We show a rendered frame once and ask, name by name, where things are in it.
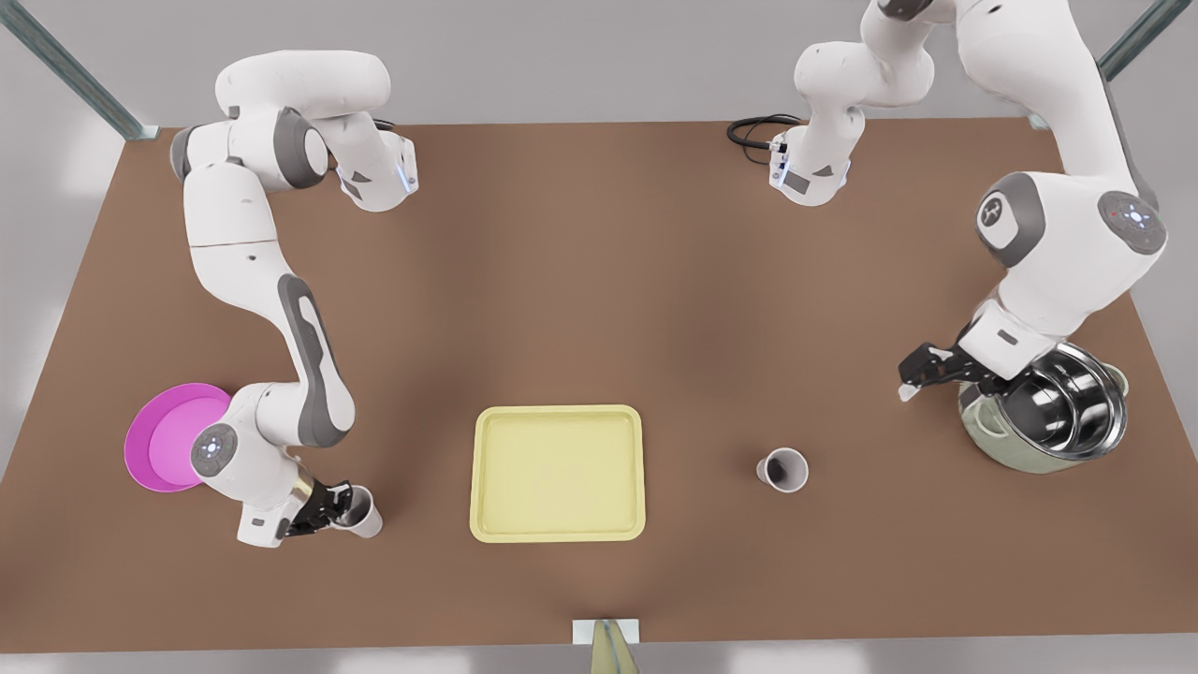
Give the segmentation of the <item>white IKEA cup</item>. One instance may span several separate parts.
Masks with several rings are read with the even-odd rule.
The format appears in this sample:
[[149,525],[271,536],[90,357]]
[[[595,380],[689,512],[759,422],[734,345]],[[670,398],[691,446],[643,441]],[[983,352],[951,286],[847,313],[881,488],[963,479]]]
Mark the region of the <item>white IKEA cup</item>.
[[779,447],[756,464],[754,473],[760,481],[780,493],[795,493],[806,486],[810,466],[794,448]]
[[347,509],[344,514],[329,521],[338,532],[347,532],[358,538],[376,538],[385,528],[382,518],[373,499],[373,492],[361,485],[353,485],[347,494]]

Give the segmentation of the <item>yellow plastic tray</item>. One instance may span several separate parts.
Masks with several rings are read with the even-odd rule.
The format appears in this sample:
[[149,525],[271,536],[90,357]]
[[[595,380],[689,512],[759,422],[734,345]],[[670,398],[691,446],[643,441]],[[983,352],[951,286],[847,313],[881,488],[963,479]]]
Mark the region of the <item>yellow plastic tray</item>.
[[623,542],[646,520],[643,429],[633,406],[494,406],[476,419],[474,540]]

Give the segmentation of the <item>stainless steel pot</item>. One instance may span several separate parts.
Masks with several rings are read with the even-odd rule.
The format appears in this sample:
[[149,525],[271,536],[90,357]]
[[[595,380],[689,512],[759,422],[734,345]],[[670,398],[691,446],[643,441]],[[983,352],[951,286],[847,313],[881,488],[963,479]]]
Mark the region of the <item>stainless steel pot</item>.
[[966,432],[990,459],[1043,475],[1113,451],[1127,430],[1127,391],[1121,370],[1058,344],[1009,391],[986,397],[962,383],[957,406]]

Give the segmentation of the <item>magenta plate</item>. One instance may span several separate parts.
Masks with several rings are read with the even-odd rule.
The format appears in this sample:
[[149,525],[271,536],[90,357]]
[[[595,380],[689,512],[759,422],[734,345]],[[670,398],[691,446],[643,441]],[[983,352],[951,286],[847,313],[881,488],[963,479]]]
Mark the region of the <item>magenta plate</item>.
[[161,391],[143,406],[125,433],[125,469],[155,493],[177,493],[201,485],[190,463],[196,436],[226,412],[231,396],[205,383]]

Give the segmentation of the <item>silver frame post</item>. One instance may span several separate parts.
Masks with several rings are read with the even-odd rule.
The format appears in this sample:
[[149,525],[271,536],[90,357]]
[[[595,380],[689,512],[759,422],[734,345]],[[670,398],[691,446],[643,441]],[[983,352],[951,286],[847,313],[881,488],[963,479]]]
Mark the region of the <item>silver frame post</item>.
[[633,656],[633,644],[640,640],[639,619],[571,623],[571,643],[589,646],[589,674],[641,674]]
[[1113,81],[1160,35],[1176,22],[1193,0],[1152,0],[1135,22],[1097,60],[1105,81]]
[[96,80],[79,61],[31,14],[19,0],[0,0],[0,24],[31,51],[41,63],[63,81],[95,114],[125,141],[147,141],[159,136],[158,126],[143,125],[115,95]]

